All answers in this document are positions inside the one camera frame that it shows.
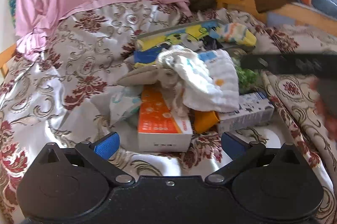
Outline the teal white packet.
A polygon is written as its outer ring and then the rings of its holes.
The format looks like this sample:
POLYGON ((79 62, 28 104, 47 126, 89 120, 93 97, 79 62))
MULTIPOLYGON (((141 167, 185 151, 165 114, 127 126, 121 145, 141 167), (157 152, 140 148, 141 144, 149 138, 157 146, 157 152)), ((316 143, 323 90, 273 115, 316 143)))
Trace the teal white packet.
POLYGON ((138 86, 117 86, 110 98, 110 125, 123 121, 135 114, 142 104, 142 85, 138 86))

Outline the beige drawstring pouch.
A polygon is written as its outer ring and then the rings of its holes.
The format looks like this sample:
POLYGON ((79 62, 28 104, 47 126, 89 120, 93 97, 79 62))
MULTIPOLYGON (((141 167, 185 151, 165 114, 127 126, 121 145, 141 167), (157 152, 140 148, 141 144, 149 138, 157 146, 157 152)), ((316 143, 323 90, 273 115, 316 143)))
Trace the beige drawstring pouch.
POLYGON ((117 85, 130 87, 137 85, 159 85, 168 98, 170 108, 180 117, 187 117, 189 110, 183 104, 184 85, 180 76, 172 69, 148 65, 134 69, 117 80, 117 85))

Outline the bag of green pieces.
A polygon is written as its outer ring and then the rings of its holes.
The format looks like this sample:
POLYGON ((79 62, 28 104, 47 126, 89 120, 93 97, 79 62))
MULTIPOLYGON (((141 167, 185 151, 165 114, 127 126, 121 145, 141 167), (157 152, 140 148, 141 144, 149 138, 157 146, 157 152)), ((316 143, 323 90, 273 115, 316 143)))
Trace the bag of green pieces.
POLYGON ((240 59, 231 58, 238 76, 239 94, 252 93, 257 90, 258 73, 241 67, 240 59))

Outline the wooden side rail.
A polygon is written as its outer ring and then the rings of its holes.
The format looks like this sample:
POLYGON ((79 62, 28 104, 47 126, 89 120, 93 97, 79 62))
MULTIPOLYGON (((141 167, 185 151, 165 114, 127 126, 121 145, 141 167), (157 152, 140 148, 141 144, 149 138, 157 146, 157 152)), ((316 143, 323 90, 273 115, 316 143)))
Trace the wooden side rail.
POLYGON ((9 69, 7 63, 11 60, 16 54, 16 44, 13 44, 11 47, 8 47, 6 50, 0 53, 0 69, 3 78, 6 77, 9 69))

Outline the white blue speckled box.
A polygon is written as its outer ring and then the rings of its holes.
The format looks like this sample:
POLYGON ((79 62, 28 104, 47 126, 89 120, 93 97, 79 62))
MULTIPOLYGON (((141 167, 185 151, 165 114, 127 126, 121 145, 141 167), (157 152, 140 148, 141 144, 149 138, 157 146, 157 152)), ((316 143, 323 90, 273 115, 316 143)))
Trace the white blue speckled box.
POLYGON ((274 113, 274 106, 265 93, 255 92, 239 97, 239 109, 230 113, 218 113, 219 134, 245 129, 268 122, 274 113))

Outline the wooden bed frame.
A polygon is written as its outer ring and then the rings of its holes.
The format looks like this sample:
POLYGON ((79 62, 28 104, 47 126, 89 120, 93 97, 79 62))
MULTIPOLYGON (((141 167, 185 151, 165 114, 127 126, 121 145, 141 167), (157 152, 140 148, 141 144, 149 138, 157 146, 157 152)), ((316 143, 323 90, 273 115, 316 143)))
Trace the wooden bed frame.
POLYGON ((336 18, 298 2, 286 0, 217 0, 217 8, 250 13, 266 23, 271 13, 292 19, 294 25, 311 25, 336 35, 336 18))

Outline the orange white box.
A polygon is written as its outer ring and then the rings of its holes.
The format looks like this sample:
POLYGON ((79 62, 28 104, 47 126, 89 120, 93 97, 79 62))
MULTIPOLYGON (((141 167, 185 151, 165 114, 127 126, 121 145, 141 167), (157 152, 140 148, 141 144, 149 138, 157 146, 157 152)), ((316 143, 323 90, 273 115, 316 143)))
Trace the orange white box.
POLYGON ((138 146, 143 152, 186 152, 193 136, 190 119, 181 117, 159 86, 145 85, 138 117, 138 146))

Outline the white muslin cloth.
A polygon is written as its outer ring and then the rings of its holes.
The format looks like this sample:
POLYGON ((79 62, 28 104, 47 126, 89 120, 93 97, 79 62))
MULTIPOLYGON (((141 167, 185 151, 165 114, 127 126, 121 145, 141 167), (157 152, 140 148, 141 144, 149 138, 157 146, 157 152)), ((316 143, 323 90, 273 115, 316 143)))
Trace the white muslin cloth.
POLYGON ((161 52, 155 63, 178 75, 178 98, 185 107, 222 113, 239 109, 238 75, 228 52, 218 49, 196 53, 173 45, 161 52))

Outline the navy striped sock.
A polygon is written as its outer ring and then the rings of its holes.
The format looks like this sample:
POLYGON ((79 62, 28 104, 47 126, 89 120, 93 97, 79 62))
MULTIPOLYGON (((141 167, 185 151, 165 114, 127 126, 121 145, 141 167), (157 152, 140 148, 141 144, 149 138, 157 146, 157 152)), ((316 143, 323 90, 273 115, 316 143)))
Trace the navy striped sock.
POLYGON ((222 45, 215 38, 212 38, 209 35, 207 35, 203 37, 203 47, 206 51, 209 51, 221 49, 222 45))

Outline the orange cloth item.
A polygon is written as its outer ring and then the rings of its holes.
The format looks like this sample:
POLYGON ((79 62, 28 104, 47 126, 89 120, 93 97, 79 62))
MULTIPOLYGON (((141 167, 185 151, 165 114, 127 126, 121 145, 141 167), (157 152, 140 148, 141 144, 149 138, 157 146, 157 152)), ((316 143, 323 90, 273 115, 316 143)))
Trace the orange cloth item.
POLYGON ((194 111, 195 133, 205 133, 207 130, 218 124, 219 118, 215 111, 194 111))

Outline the striped yellow orange towel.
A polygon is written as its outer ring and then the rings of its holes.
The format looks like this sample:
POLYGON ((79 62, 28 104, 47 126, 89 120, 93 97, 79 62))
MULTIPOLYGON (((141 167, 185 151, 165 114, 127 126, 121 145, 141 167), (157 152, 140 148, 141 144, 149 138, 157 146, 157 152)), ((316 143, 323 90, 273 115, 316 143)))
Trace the striped yellow orange towel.
POLYGON ((218 25, 209 31, 209 36, 219 42, 235 43, 248 47, 254 47, 257 42, 257 38, 248 27, 237 22, 218 25))

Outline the floral beige bedspread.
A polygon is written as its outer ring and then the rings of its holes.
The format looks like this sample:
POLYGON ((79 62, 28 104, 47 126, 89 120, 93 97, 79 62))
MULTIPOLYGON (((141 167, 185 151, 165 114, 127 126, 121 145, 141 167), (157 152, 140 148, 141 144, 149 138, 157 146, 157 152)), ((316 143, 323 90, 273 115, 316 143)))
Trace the floral beige bedspread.
POLYGON ((121 147, 116 167, 141 175, 207 176, 229 163, 220 135, 193 136, 187 152, 141 154, 135 119, 110 122, 116 81, 133 59, 140 34, 179 24, 220 19, 247 26, 257 36, 256 51, 336 53, 336 37, 312 26, 267 28, 251 14, 225 9, 184 15, 175 5, 138 1, 84 11, 63 20, 35 62, 17 55, 1 84, 1 222, 23 220, 16 191, 26 170, 48 142, 73 147, 115 130, 121 147))

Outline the grey tray with colourful picture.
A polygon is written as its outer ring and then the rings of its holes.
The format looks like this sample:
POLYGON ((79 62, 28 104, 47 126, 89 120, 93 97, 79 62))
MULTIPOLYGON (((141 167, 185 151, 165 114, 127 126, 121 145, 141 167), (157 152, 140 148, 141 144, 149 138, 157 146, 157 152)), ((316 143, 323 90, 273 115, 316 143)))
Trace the grey tray with colourful picture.
MULTIPOLYGON (((203 37, 209 35, 209 31, 218 25, 228 23, 233 22, 223 22, 219 19, 212 19, 187 23, 140 35, 135 42, 134 61, 143 65, 150 64, 156 60, 161 52, 170 49, 173 45, 183 46, 196 53, 206 51, 203 47, 203 37)), ((224 50, 240 48, 242 50, 251 51, 254 48, 237 45, 235 43, 219 43, 222 45, 221 49, 224 50)))

